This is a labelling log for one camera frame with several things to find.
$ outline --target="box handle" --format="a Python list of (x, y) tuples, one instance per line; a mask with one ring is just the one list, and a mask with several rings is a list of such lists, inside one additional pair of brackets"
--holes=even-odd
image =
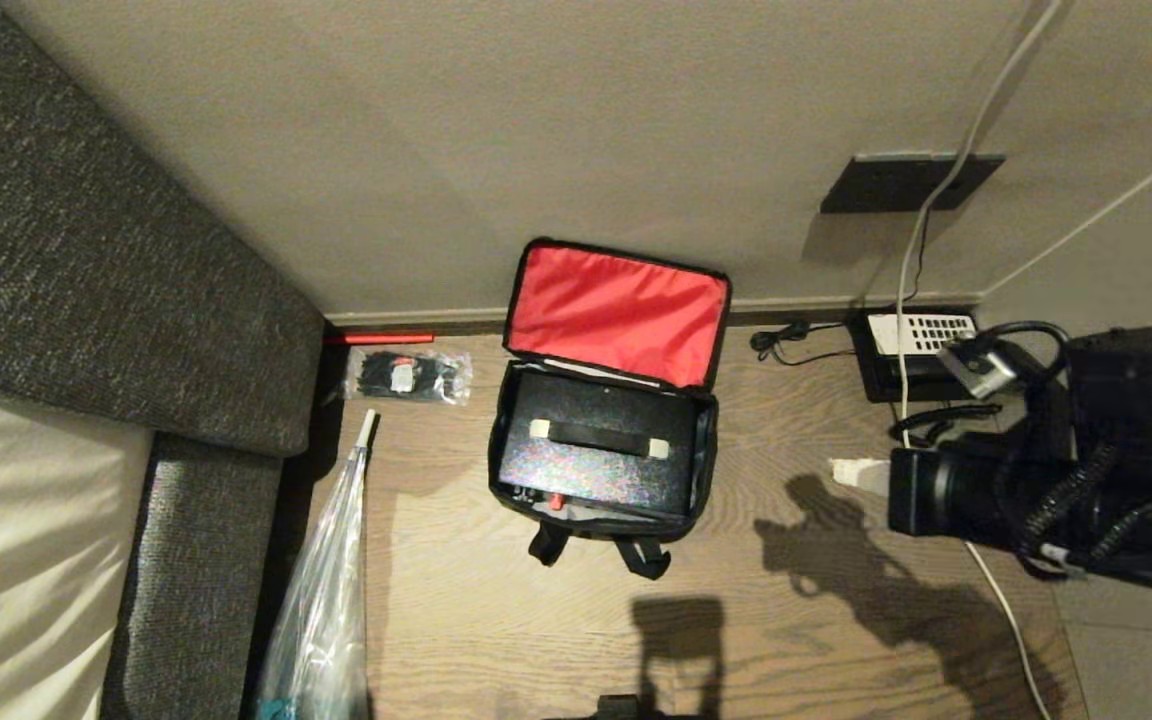
[(547, 438), (551, 442), (593, 447), (596, 450), (620, 452), (621, 455), (639, 457), (669, 457), (669, 441), (641, 433), (622, 433), (621, 430), (594, 429), (578, 423), (561, 423), (536, 418), (529, 427), (531, 437)]

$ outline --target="bag strap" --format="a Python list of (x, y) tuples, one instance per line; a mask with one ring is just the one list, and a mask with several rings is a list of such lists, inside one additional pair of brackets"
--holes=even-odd
[(630, 573), (646, 579), (660, 579), (669, 569), (669, 553), (660, 550), (655, 538), (616, 538), (616, 548)]
[(539, 560), (545, 568), (550, 568), (558, 561), (558, 556), (562, 555), (563, 547), (567, 547), (567, 538), (570, 537), (573, 537), (571, 530), (541, 520), (540, 528), (536, 529), (536, 537), (531, 538), (530, 546), (526, 546), (526, 553)]

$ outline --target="red stick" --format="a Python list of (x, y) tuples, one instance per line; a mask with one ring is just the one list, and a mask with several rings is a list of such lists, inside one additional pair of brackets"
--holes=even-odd
[(324, 338), (323, 344), (416, 344), (434, 342), (434, 333), (417, 334), (344, 334)]

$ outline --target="camera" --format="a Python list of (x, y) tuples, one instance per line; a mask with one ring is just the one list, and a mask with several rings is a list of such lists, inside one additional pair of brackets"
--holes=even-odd
[[(1053, 338), (1056, 359), (1044, 366), (1002, 340), (1028, 332)], [(894, 450), (888, 526), (1009, 550), (1039, 578), (1093, 573), (1152, 588), (1152, 328), (1070, 340), (1047, 323), (1009, 323), (941, 361), (977, 397), (1023, 384), (1026, 416), (1003, 433)], [(1066, 369), (1068, 389), (1055, 382)], [(911, 416), (893, 434), (954, 410)]]

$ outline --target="glittery box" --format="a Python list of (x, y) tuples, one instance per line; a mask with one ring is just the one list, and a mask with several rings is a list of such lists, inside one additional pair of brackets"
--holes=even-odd
[[(703, 401), (531, 367), (511, 370), (506, 382), (501, 483), (646, 515), (687, 515)], [(660, 457), (556, 442), (535, 437), (538, 419), (654, 438), (668, 450)]]

